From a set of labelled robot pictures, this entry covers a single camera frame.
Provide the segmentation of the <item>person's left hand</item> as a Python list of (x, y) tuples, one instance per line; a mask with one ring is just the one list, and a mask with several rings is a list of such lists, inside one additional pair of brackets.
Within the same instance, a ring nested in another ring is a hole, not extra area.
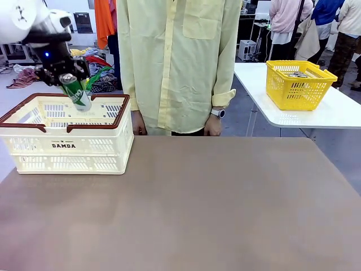
[(204, 127), (204, 136), (219, 137), (222, 131), (221, 119), (210, 115)]

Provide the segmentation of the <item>person's right hand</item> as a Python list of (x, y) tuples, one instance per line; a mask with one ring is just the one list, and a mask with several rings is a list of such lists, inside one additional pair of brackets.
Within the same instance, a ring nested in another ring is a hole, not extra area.
[(133, 122), (133, 133), (136, 136), (146, 136), (147, 130), (143, 120), (143, 116), (140, 111), (132, 112), (132, 122)]

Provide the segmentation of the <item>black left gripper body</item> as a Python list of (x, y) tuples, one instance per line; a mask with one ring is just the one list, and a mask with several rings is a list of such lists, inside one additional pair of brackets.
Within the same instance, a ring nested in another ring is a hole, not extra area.
[(24, 44), (29, 45), (39, 57), (44, 69), (62, 75), (72, 73), (74, 60), (70, 55), (67, 42), (71, 40), (70, 33), (41, 33), (30, 32), (24, 39)]

